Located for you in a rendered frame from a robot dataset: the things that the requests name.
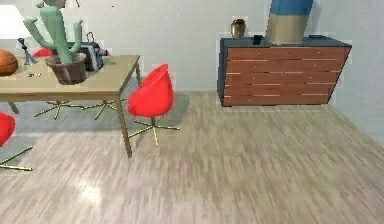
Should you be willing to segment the tan wooden dining table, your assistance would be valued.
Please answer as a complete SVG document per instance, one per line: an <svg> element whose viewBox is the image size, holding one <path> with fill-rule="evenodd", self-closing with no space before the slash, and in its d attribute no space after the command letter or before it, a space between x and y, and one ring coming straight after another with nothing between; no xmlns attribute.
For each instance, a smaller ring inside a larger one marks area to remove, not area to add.
<svg viewBox="0 0 384 224"><path fill-rule="evenodd" d="M140 80L139 55L110 56L105 65L76 85L62 85L44 61L31 66L21 65L11 76L0 77L0 102L111 100L116 103L117 114L124 139L125 150L132 157L130 140L120 96L133 73ZM40 77L28 77L40 73Z"/></svg>

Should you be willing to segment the brown slatted blue sideboard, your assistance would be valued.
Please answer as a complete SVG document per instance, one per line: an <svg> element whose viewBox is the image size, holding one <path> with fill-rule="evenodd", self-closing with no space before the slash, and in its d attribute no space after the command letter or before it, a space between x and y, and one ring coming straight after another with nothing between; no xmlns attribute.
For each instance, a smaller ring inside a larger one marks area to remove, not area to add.
<svg viewBox="0 0 384 224"><path fill-rule="evenodd" d="M224 107L329 102L352 49L327 37L274 45L254 37L220 40L217 94Z"/></svg>

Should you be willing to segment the bronze round vase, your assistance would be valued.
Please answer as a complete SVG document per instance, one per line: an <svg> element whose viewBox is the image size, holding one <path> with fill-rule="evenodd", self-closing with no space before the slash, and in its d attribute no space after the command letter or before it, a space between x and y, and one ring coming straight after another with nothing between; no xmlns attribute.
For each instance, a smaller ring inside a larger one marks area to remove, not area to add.
<svg viewBox="0 0 384 224"><path fill-rule="evenodd" d="M231 36L234 39L239 39L244 36L246 23L244 19L235 19L231 24Z"/></svg>

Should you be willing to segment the blue and tan tall vase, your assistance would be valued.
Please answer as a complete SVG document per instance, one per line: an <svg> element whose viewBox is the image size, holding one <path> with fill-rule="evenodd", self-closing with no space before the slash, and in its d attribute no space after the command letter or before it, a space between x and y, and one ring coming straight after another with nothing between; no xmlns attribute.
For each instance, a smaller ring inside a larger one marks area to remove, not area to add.
<svg viewBox="0 0 384 224"><path fill-rule="evenodd" d="M271 0L266 40L272 44L298 44L314 0Z"/></svg>

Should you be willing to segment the green cactus in brown pot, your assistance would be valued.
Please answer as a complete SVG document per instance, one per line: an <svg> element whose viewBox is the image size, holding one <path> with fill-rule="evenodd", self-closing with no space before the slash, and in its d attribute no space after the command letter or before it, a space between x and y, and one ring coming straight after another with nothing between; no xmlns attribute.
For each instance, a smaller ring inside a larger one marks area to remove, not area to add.
<svg viewBox="0 0 384 224"><path fill-rule="evenodd" d="M86 55L80 52L82 44L82 20L73 25L74 44L69 46L61 8L65 7L66 0L42 0L37 4L40 9L40 18L48 31L52 42L47 42L35 25L37 19L25 19L25 27L42 47L55 51L56 54L45 59L62 85L74 85L86 80Z"/></svg>

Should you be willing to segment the dark hourglass-shaped pepper mill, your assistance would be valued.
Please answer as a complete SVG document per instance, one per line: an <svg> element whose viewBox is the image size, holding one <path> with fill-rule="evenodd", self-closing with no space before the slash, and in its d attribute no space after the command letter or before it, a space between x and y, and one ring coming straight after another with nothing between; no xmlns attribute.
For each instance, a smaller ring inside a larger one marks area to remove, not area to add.
<svg viewBox="0 0 384 224"><path fill-rule="evenodd" d="M18 42L21 44L22 49L24 50L25 54L25 65L33 65L36 64L37 61L31 56L31 54L28 51L27 46L25 45L25 39L24 38L18 38Z"/></svg>

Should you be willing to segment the orange basketball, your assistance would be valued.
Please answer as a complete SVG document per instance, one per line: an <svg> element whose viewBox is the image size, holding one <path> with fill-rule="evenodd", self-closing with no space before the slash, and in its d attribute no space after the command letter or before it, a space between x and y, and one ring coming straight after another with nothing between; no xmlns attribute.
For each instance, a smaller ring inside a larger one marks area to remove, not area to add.
<svg viewBox="0 0 384 224"><path fill-rule="evenodd" d="M0 76L10 76L18 69L17 58L9 51L0 49Z"/></svg>

